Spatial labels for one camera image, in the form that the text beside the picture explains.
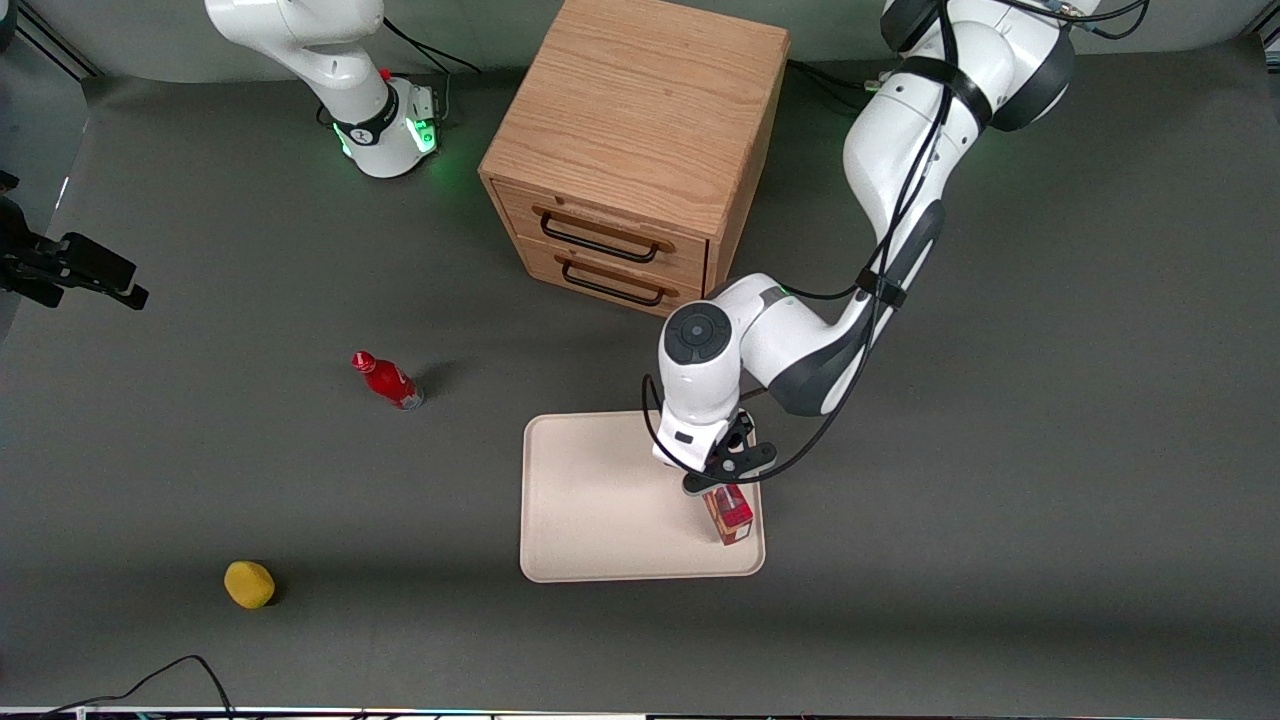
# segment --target beige tray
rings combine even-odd
[[[653,414],[658,423],[657,413]],[[535,583],[750,575],[764,565],[760,486],[751,536],[728,547],[684,474],[649,454],[640,411],[541,415],[525,428],[520,569]]]

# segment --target red bottle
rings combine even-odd
[[[412,410],[422,404],[422,392],[390,360],[379,360],[361,350],[351,357],[351,364],[364,373],[369,389],[390,400],[396,407]]]

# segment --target bottle cap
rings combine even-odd
[[[361,373],[372,373],[376,364],[378,360],[364,350],[351,356],[351,365]]]

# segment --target drawer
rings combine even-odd
[[[516,234],[549,243],[594,265],[669,278],[701,290],[707,242],[649,223],[625,220],[552,193],[492,181]]]
[[[701,297],[701,290],[667,279],[625,273],[594,260],[573,258],[563,249],[536,240],[520,241],[520,256],[530,275],[666,318],[685,302]]]

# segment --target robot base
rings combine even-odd
[[[439,143],[435,127],[435,97],[430,87],[417,87],[403,78],[387,83],[399,97],[398,113],[376,145],[348,142],[338,131],[342,151],[362,173],[375,178],[402,176],[422,161]]]

